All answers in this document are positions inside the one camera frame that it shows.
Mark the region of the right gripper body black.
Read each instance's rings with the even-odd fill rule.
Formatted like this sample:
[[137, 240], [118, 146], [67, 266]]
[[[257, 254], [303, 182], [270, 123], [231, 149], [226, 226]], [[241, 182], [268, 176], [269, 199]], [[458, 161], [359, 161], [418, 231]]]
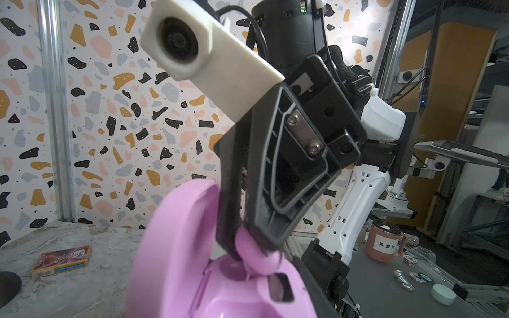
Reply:
[[301, 104], [286, 124], [310, 158], [328, 160], [329, 168], [346, 168], [359, 162], [367, 140], [361, 114], [368, 102], [368, 74], [346, 65], [340, 47], [327, 43], [325, 5], [301, 1], [299, 8], [312, 30], [291, 30], [311, 46], [286, 80]]

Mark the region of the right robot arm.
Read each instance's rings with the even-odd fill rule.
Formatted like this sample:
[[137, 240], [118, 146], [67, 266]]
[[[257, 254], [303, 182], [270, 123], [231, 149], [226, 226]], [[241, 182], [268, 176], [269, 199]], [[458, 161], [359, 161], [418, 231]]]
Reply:
[[[221, 160], [211, 274], [240, 277], [234, 317], [335, 317], [349, 288], [355, 239], [379, 196], [408, 168], [406, 115], [381, 99], [360, 54], [327, 43], [325, 1], [261, 1], [247, 46], [285, 76], [214, 146]], [[282, 246], [307, 210], [352, 167], [327, 227], [302, 257]]]

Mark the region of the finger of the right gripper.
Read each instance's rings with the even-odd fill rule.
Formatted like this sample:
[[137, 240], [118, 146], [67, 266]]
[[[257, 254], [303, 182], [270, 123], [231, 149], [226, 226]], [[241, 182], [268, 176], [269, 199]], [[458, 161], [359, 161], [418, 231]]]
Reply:
[[213, 147], [220, 158], [221, 172], [216, 241], [234, 260], [241, 259], [235, 236], [243, 225], [241, 190], [249, 155], [252, 113], [248, 111]]
[[307, 210], [339, 176], [329, 148], [311, 155], [287, 126], [304, 110], [285, 83], [272, 87], [252, 108], [247, 162], [247, 228], [262, 250], [276, 251]]

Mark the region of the pink earbud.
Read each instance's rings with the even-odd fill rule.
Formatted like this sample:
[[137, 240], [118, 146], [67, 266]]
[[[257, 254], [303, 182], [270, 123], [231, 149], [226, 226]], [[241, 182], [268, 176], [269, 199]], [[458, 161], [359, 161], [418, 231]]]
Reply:
[[235, 236], [235, 247], [245, 269], [252, 276], [270, 276], [279, 269], [283, 255], [281, 252], [263, 253], [257, 242], [244, 227]]

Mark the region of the pink charging case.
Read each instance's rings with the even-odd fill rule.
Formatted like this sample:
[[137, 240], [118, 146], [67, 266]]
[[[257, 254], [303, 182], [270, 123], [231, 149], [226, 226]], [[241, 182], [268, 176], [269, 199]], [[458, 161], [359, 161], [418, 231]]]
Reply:
[[128, 288], [127, 317], [315, 317], [308, 289], [285, 259], [252, 276], [242, 259], [212, 259], [219, 186], [192, 180], [170, 192], [144, 232]]

